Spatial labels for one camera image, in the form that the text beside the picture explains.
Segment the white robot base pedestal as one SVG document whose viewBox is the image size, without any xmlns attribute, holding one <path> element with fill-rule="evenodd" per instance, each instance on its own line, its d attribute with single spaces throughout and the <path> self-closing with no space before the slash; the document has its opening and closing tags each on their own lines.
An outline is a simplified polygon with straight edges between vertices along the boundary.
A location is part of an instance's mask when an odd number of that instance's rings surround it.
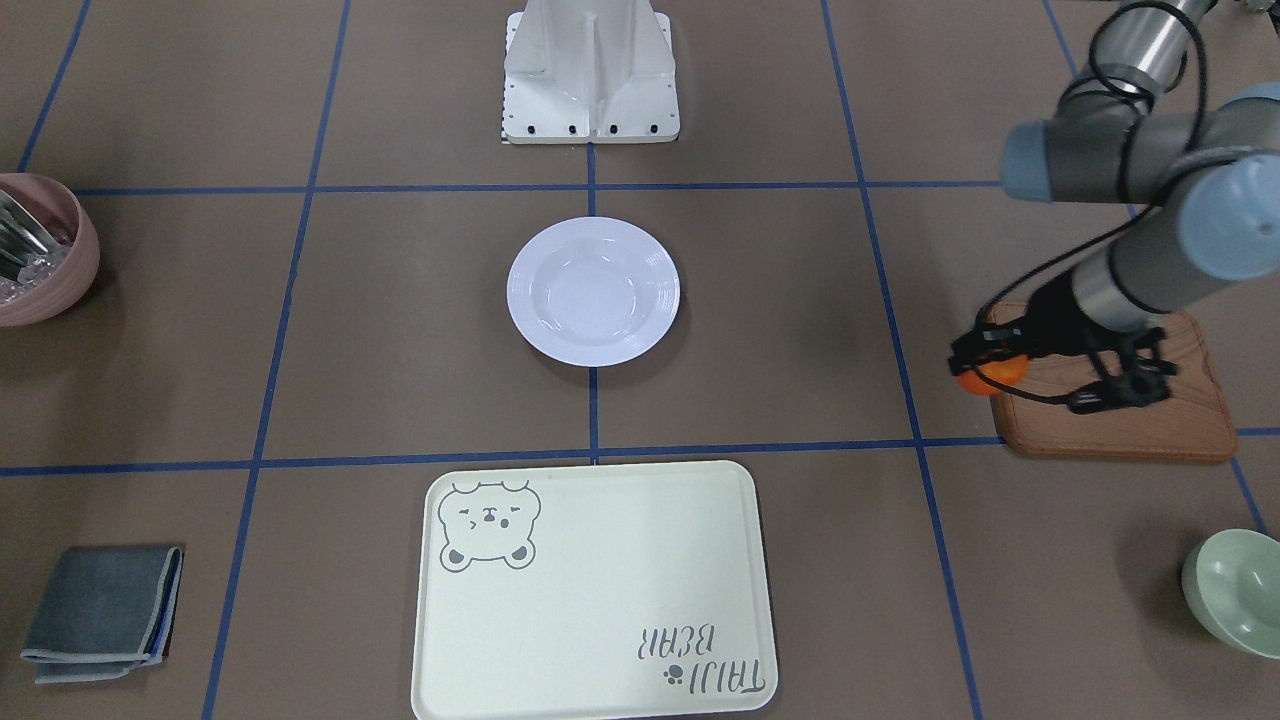
<svg viewBox="0 0 1280 720">
<path fill-rule="evenodd" d="M 680 137 L 672 24 L 649 1 L 529 1 L 506 18 L 504 41 L 504 142 Z"/>
</svg>

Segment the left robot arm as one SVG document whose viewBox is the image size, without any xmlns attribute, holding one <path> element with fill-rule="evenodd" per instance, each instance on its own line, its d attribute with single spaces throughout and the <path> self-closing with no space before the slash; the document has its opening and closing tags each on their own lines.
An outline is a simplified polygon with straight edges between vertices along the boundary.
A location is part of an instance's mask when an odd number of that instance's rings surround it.
<svg viewBox="0 0 1280 720">
<path fill-rule="evenodd" d="M 1015 127 L 1001 159 L 1012 199 L 1142 211 L 1042 264 L 1062 272 L 1009 322 L 998 291 L 950 350 L 974 395 L 1075 414 L 1171 395 L 1161 318 L 1277 270 L 1277 85 L 1208 109 L 1201 20 L 1211 1 L 1126 1 L 1091 40 L 1055 114 Z"/>
</svg>

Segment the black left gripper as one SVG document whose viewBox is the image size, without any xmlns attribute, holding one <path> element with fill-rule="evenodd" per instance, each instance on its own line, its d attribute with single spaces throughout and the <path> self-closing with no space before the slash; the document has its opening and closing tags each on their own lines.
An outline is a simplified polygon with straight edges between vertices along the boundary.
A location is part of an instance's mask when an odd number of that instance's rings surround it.
<svg viewBox="0 0 1280 720">
<path fill-rule="evenodd" d="M 975 325 L 950 345 L 952 377 L 1016 356 L 1028 356 L 1030 363 L 1084 357 L 1094 379 L 1066 393 L 1038 395 L 1019 384 L 989 383 L 1001 388 L 1001 395 L 1065 407 L 1076 415 L 1148 407 L 1172 396 L 1172 363 L 1161 352 L 1166 333 L 1146 314 L 1135 322 L 1123 319 L 1119 328 L 1106 325 L 1085 313 L 1070 281 L 1051 281 L 1037 290 L 1025 311 L 1010 322 L 991 320 L 987 313 L 993 309 L 988 302 Z"/>
</svg>

